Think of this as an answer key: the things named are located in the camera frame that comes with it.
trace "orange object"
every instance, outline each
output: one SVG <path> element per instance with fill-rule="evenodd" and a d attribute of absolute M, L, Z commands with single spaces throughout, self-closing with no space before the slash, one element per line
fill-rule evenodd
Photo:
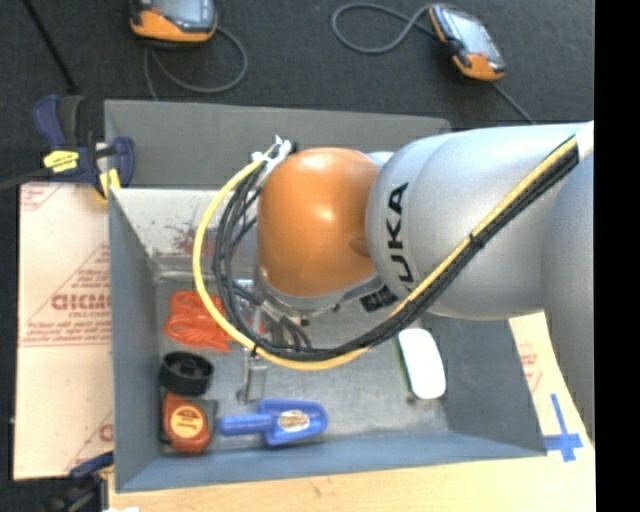
<path fill-rule="evenodd" d="M 216 308 L 224 314 L 222 300 L 210 295 Z M 197 348 L 229 352 L 229 336 L 206 310 L 197 292 L 180 290 L 169 300 L 171 314 L 164 324 L 164 333 L 179 343 Z"/>
<path fill-rule="evenodd" d="M 162 426 L 172 448 L 181 452 L 200 453 L 211 441 L 204 411 L 171 392 L 162 400 Z"/>
<path fill-rule="evenodd" d="M 142 11 L 138 22 L 130 20 L 131 30 L 139 36 L 175 43 L 202 43 L 211 38 L 216 30 L 217 18 L 208 32 L 185 32 L 164 17 L 158 9 Z"/>
<path fill-rule="evenodd" d="M 347 148 L 295 153 L 269 176 L 258 204 L 258 264 L 294 297 L 327 295 L 375 273 L 367 247 L 367 200 L 379 169 Z"/>
<path fill-rule="evenodd" d="M 454 52 L 453 63 L 463 75 L 488 82 L 504 76 L 502 55 L 478 18 L 446 4 L 430 7 L 429 18 L 438 39 Z"/>

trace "black carpet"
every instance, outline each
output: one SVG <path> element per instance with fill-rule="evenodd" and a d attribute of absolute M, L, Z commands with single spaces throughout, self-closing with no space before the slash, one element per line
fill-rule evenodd
<path fill-rule="evenodd" d="M 179 88 L 152 67 L 161 100 L 201 101 L 411 114 L 446 118 L 455 130 L 523 124 L 525 119 L 490 85 L 460 80 L 442 48 L 413 30 L 394 51 L 362 55 L 331 32 L 329 19 L 342 0 L 219 0 L 220 26 L 246 48 L 249 68 L 232 90 L 198 95 Z M 386 0 L 406 15 L 420 0 Z M 44 142 L 31 120 L 34 104 L 48 94 L 65 96 L 70 84 L 53 58 L 23 0 L 2 0 L 0 16 L 0 178 L 39 167 Z M 143 46 L 128 27 L 126 0 L 32 0 L 78 92 L 78 134 L 103 133 L 103 101 L 149 98 Z M 456 0 L 480 17 L 500 47 L 507 74 L 500 87 L 536 122 L 594 118 L 595 0 Z M 349 11 L 342 31 L 364 46 L 380 46 L 402 22 L 381 13 Z M 421 23 L 428 24 L 426 17 Z M 190 52 L 162 53 L 166 67 L 198 85 L 230 81 L 240 53 L 222 34 Z M 68 486 L 64 481 L 9 482 L 10 418 L 15 387 L 17 298 L 16 189 L 0 192 L 0 510 L 36 510 Z M 64 222 L 64 219 L 52 219 Z"/>

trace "blue plastic tool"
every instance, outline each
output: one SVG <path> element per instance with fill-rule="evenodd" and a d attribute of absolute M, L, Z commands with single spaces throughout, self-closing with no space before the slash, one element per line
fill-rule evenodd
<path fill-rule="evenodd" d="M 265 398 L 255 414 L 220 418 L 218 432 L 225 436 L 259 433 L 267 446 L 280 446 L 318 435 L 327 424 L 327 413 L 317 402 Z"/>

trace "yellow cable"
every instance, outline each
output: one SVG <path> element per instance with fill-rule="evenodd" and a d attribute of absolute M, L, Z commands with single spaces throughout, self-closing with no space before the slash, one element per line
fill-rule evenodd
<path fill-rule="evenodd" d="M 198 295 L 202 299 L 207 311 L 211 314 L 214 320 L 222 327 L 227 334 L 229 334 L 233 339 L 235 339 L 238 343 L 245 346 L 249 350 L 255 350 L 256 354 L 259 356 L 275 363 L 280 366 L 285 366 L 287 368 L 291 368 L 294 370 L 326 370 L 329 368 L 334 368 L 336 366 L 340 366 L 344 363 L 347 363 L 360 354 L 366 352 L 366 348 L 360 350 L 354 350 L 353 352 L 349 352 L 347 354 L 343 354 L 332 359 L 328 359 L 326 361 L 292 361 L 289 359 L 285 359 L 283 357 L 276 356 L 267 352 L 266 350 L 256 347 L 255 343 L 245 336 L 243 333 L 238 331 L 236 327 L 230 323 L 220 311 L 216 308 L 209 297 L 209 293 L 207 291 L 207 287 L 204 283 L 204 279 L 202 277 L 202 268 L 200 266 L 200 258 L 202 252 L 202 243 L 204 240 L 204 235 L 207 230 L 207 226 L 213 217 L 213 214 L 218 209 L 224 198 L 247 176 L 251 173 L 255 172 L 255 170 L 260 166 L 262 161 L 267 157 L 267 155 L 273 150 L 273 146 L 269 148 L 265 153 L 262 154 L 261 158 L 254 160 L 252 163 L 247 165 L 244 169 L 240 170 L 235 176 L 233 176 L 225 185 L 220 189 L 220 191 L 213 198 L 209 206 L 207 207 L 202 220 L 200 221 L 200 225 L 198 226 L 198 230 L 196 231 L 195 239 L 193 242 L 193 279 L 196 285 L 196 290 L 198 291 Z"/>

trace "black tape roll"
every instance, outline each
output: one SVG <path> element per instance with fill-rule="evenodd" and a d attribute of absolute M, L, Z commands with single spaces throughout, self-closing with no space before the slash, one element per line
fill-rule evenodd
<path fill-rule="evenodd" d="M 209 388 L 213 366 L 189 352 L 170 352 L 160 368 L 160 384 L 176 395 L 202 395 Z"/>

